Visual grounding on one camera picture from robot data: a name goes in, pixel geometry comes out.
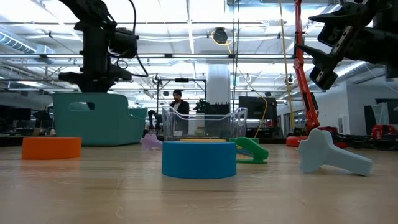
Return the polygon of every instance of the person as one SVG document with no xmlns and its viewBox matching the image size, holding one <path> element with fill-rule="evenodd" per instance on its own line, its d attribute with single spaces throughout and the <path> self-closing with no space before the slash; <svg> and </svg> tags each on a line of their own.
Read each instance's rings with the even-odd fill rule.
<svg viewBox="0 0 398 224">
<path fill-rule="evenodd" d="M 181 90 L 174 90 L 174 102 L 170 104 L 180 114 L 189 114 L 189 103 L 181 99 Z"/>
<path fill-rule="evenodd" d="M 189 103 L 181 99 L 181 90 L 174 90 L 173 97 L 174 102 L 170 104 L 178 113 L 187 114 L 182 116 L 181 119 L 176 120 L 176 131 L 182 131 L 182 135 L 188 134 L 188 114 L 189 114 Z"/>
</svg>

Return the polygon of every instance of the blue cylinder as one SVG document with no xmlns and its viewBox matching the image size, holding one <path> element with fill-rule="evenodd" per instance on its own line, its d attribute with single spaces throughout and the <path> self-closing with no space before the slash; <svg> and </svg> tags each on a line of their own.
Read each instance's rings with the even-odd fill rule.
<svg viewBox="0 0 398 224">
<path fill-rule="evenodd" d="M 236 175 L 234 142 L 163 142 L 162 173 L 189 179 Z"/>
</svg>

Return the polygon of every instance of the metal frame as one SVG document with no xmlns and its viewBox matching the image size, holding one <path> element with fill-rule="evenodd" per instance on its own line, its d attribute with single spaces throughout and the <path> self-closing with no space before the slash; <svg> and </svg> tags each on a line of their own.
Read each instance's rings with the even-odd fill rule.
<svg viewBox="0 0 398 224">
<path fill-rule="evenodd" d="M 204 80 L 204 79 L 194 79 L 194 78 L 160 78 L 160 79 L 157 80 L 157 83 L 156 83 L 156 90 L 157 90 L 157 93 L 156 93 L 156 113 L 159 113 L 159 91 L 160 91 L 160 90 L 163 90 L 163 88 L 166 87 L 167 84 L 169 84 L 171 81 L 179 82 L 178 80 L 188 80 L 188 82 L 194 82 L 194 83 L 196 83 L 197 86 L 199 86 L 199 88 L 200 88 L 202 91 L 205 92 L 205 99 L 207 98 L 207 80 Z M 161 81 L 166 81 L 166 83 L 164 83 L 163 86 L 162 86 L 162 88 L 159 89 L 159 83 L 160 83 Z M 203 89 L 203 87 L 201 87 L 201 86 L 198 84 L 197 81 L 204 82 L 204 83 L 205 83 L 205 88 Z"/>
</svg>

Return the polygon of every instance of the wooden tabletop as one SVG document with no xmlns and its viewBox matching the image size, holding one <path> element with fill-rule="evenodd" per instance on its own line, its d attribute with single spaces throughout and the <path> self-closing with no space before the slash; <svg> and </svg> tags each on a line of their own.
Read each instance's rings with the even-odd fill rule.
<svg viewBox="0 0 398 224">
<path fill-rule="evenodd" d="M 359 177 L 325 166 L 300 173 L 295 148 L 264 145 L 268 164 L 238 164 L 235 177 L 175 179 L 161 152 L 139 145 L 86 147 L 81 159 L 21 161 L 0 149 L 0 223 L 398 223 L 398 153 Z"/>
</svg>

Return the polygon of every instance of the transparent box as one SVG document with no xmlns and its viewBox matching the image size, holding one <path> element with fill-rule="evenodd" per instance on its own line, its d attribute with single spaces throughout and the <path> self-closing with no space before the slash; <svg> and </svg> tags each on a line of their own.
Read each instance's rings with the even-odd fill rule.
<svg viewBox="0 0 398 224">
<path fill-rule="evenodd" d="M 162 108 L 164 141 L 229 139 L 245 136 L 247 108 L 227 115 L 180 114 L 171 106 Z"/>
</svg>

